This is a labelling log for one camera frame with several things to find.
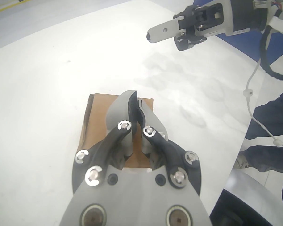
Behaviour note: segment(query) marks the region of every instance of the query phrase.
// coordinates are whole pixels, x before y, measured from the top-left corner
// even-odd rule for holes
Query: shoe
[[[249,166],[250,165],[248,164],[246,157],[243,154],[239,153],[233,168],[242,169],[242,168],[248,168]]]

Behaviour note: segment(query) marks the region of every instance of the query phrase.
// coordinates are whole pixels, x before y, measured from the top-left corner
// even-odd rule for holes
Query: blue panel
[[[195,0],[194,4],[204,5],[213,0]],[[250,31],[243,34],[226,36],[225,34],[218,35],[219,38],[236,47],[252,59],[259,60],[259,42],[262,34],[256,31]],[[269,63],[273,63],[276,59],[283,55],[283,34],[274,33],[271,37],[271,42],[267,50]]]

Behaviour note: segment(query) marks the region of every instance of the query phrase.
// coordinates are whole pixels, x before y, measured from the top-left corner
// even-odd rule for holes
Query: person's leg
[[[283,135],[283,93],[274,101],[256,107],[254,117],[261,122],[273,136]],[[251,120],[245,138],[268,137],[269,134],[254,120]]]
[[[283,93],[274,101],[255,108],[254,117],[273,136],[283,135]],[[268,137],[269,134],[254,120],[251,120],[245,138]],[[275,170],[283,172],[283,147],[251,146],[239,153],[234,168],[254,167],[260,172]]]
[[[251,146],[239,153],[234,168],[254,167],[260,172],[283,173],[283,147]]]

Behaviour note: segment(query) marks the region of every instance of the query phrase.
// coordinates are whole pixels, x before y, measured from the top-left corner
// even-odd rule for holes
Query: cardboard box
[[[106,113],[118,96],[91,94],[88,99],[78,150],[90,149],[106,137]],[[153,110],[153,99],[144,99]],[[142,130],[137,124],[137,132],[133,139],[133,154],[126,161],[125,167],[150,168],[148,158],[142,152]]]

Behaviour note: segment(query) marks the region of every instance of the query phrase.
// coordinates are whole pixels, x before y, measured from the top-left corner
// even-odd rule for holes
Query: white table
[[[184,52],[173,39],[150,44],[147,30],[172,17],[134,0],[0,49],[0,225],[59,224],[88,95],[129,89],[154,98],[169,138],[199,155],[212,211],[250,122],[242,91],[256,63],[215,36]]]

